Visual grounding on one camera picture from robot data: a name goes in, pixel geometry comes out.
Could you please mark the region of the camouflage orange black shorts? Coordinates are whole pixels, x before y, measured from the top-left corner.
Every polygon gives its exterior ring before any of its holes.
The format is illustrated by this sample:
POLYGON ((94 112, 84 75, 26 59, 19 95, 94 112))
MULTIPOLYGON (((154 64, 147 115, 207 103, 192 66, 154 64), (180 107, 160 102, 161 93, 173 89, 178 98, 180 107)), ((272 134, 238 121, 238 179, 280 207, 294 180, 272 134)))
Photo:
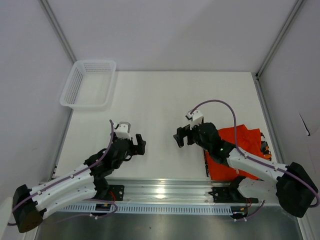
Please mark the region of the camouflage orange black shorts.
MULTIPOLYGON (((269 145, 262 133, 260 133, 260 138, 258 137, 256 130, 252 130, 252 133, 240 133, 240 136, 237 138, 237 142, 239 147, 243 148, 245 151, 268 161, 272 160, 269 145)), ((204 151, 204 163, 206 175, 213 181, 231 182, 238 176, 243 176, 253 180, 258 179, 256 176, 246 171, 230 168, 214 162, 207 151, 204 151)))

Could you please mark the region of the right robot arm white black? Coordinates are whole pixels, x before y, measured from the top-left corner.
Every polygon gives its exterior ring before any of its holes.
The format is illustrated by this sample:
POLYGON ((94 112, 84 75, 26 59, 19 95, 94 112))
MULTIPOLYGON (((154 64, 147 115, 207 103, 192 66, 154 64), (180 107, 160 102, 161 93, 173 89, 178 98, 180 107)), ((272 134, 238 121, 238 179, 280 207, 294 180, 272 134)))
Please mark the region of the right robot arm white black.
POLYGON ((213 123, 179 127, 173 138, 179 148, 185 144, 196 144, 215 163, 256 177, 237 176, 230 182, 228 196, 233 202, 254 198, 276 203, 297 218, 302 218, 309 208, 317 207, 320 203, 318 188, 300 164, 269 162, 244 151, 236 144, 222 139, 213 123))

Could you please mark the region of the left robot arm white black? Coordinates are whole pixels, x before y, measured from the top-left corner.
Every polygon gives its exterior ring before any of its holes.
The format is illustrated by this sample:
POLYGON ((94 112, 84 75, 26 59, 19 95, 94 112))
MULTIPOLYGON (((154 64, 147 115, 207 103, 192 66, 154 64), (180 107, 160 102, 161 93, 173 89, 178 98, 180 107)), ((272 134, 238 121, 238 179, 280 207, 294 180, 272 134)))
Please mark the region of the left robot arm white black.
POLYGON ((113 136, 107 148, 90 156, 76 169, 65 176, 44 184, 27 187, 21 185, 15 190, 12 200, 12 214, 20 233, 38 227, 56 211, 84 200, 110 200, 110 185, 106 177, 133 156, 143 156, 146 141, 141 134, 132 138, 113 136))

